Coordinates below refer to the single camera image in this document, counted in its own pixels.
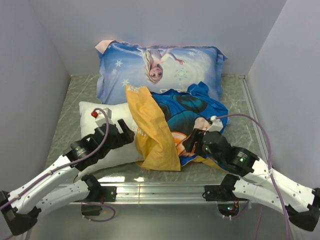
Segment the white pillow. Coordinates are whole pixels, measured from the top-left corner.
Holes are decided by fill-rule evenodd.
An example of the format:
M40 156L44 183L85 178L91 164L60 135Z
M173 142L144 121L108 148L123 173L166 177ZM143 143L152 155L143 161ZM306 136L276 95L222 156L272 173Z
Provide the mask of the white pillow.
M79 178L92 174L98 170L143 160L143 156L138 153L136 149L135 140L127 144L123 143L123 130L118 123L119 120L124 120L124 123L131 131L134 133L137 132L137 125L133 120L128 103L106 105L81 101L79 103L81 137L84 138L95 133L95 129L98 125L91 113L97 108L102 109L107 113L109 122L106 141L97 152L102 158L79 172Z

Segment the yellow Mickey Mouse pillowcase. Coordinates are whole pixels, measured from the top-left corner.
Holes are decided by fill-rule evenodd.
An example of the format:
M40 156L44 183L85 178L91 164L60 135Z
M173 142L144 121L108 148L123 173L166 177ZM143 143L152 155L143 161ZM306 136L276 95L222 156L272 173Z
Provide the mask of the yellow Mickey Mouse pillowcase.
M183 146L195 128L208 130L212 116L229 113L221 102L209 97L205 83L192 84L186 92L170 89L163 93L127 85L125 94L137 125L135 146L142 156L137 165L147 170L180 171L195 162L222 169L215 160Z

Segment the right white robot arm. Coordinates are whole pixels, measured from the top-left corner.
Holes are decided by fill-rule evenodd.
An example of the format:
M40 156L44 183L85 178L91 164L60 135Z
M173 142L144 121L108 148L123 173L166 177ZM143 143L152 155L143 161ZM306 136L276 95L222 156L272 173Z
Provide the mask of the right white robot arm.
M232 146L218 131L194 129L191 146L200 156L216 160L228 173L218 187L206 185L207 201L246 199L288 217L296 227L312 232L320 218L320 190L303 186L243 147Z

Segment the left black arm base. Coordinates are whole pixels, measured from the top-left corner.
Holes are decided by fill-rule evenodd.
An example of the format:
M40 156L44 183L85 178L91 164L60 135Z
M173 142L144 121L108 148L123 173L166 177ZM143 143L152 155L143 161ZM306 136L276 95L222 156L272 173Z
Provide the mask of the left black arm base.
M117 197L116 186L102 186L95 191L91 191L85 199L79 200L81 203L82 217L88 221L96 223L104 223L111 221L116 216L116 210L107 205L107 203L114 203ZM104 209L111 211L111 215L106 219L94 219L98 217Z

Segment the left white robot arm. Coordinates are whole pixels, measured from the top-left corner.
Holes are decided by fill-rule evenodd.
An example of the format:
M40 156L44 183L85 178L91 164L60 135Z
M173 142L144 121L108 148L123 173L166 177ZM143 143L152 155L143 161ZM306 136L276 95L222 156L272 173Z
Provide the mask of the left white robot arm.
M117 124L104 123L92 134L73 142L53 164L25 185L11 192L1 191L0 211L11 234L28 232L40 217L69 203L100 201L104 189L92 174L62 189L57 187L96 164L111 150L132 143L134 136L123 119Z

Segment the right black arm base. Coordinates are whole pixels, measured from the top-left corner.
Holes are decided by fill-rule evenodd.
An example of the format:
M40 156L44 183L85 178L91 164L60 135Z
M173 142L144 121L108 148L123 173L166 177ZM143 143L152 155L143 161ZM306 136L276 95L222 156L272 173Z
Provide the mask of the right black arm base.
M202 197L206 202L216 202L219 213L224 217L232 218L240 213L239 199L221 185L205 185Z

